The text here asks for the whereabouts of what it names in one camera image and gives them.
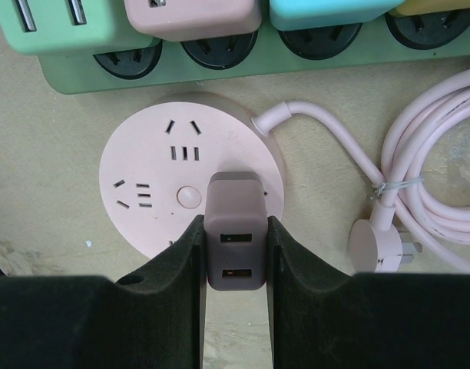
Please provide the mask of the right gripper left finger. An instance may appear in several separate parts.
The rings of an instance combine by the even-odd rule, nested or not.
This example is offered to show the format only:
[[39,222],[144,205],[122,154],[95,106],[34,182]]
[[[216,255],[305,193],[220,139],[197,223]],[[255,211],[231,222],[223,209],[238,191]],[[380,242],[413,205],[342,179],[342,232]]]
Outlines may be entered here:
[[203,222],[118,281],[0,277],[0,368],[201,367]]

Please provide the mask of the yellow usb charger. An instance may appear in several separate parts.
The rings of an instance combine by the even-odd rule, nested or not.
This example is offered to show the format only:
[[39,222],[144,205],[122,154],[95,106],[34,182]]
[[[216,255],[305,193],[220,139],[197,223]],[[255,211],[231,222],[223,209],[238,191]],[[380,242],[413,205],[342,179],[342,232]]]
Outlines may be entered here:
[[406,0],[391,11],[395,17],[450,12],[470,8],[470,0]]

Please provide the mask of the teal usb charger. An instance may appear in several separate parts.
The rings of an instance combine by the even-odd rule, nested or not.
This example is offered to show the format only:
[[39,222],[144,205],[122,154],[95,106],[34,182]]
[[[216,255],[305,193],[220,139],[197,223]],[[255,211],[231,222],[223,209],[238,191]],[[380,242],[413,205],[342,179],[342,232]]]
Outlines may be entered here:
[[401,0],[273,0],[270,21],[279,31],[370,22],[401,5]]

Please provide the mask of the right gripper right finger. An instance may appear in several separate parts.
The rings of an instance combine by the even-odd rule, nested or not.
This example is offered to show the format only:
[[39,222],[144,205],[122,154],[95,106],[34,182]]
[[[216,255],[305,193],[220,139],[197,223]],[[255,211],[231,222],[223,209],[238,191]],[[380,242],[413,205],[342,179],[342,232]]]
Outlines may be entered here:
[[268,225],[275,368],[470,368],[470,275],[350,276]]

